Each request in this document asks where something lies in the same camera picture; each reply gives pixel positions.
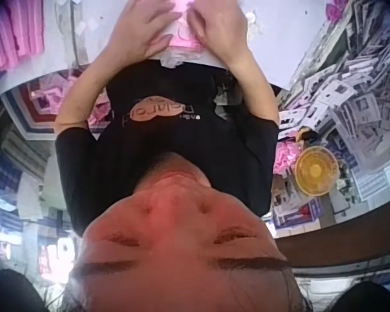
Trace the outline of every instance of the hand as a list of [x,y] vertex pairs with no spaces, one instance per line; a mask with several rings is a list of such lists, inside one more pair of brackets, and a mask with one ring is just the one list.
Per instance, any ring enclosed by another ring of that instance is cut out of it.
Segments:
[[230,70],[250,54],[247,19],[237,0],[195,0],[187,20],[198,40]]
[[181,13],[172,12],[168,0],[129,0],[118,18],[106,47],[106,55],[118,70],[149,59],[165,50],[173,35],[156,38]]

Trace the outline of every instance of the woman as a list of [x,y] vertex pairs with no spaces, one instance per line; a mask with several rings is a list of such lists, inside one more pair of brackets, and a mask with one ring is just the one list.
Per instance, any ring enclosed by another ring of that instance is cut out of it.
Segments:
[[[286,258],[259,216],[270,207],[278,108],[246,42],[237,0],[196,0],[200,42],[237,78],[245,106],[215,115],[214,70],[142,61],[181,17],[131,0],[106,49],[65,99],[55,131],[62,186],[83,247],[67,293],[86,311],[302,311]],[[95,140],[101,89],[114,119]]]

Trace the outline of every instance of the black shirt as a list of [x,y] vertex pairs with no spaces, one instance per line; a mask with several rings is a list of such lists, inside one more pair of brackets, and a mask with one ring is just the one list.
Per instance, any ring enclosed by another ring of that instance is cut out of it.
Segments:
[[75,232],[82,235],[112,204],[132,195],[165,152],[195,164],[214,189],[237,197],[257,216],[268,213],[279,129],[242,105],[232,107],[231,115],[234,121],[227,122],[200,103],[146,122],[118,114],[98,140],[85,129],[63,131],[56,147]]

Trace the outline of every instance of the yellow fan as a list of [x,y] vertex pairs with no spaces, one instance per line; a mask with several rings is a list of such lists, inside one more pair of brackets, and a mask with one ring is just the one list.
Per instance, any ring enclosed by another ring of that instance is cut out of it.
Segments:
[[305,149],[296,162],[294,176],[303,193],[325,195],[339,177],[338,161],[326,148],[315,146]]

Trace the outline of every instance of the pile of paper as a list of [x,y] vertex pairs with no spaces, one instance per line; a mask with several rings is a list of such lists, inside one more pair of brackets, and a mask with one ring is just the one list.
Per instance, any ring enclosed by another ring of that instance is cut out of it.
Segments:
[[373,154],[389,148],[390,10],[381,1],[353,6],[348,51],[337,64],[305,79],[302,91],[287,100],[279,139],[302,127],[318,132],[334,120],[351,150]]

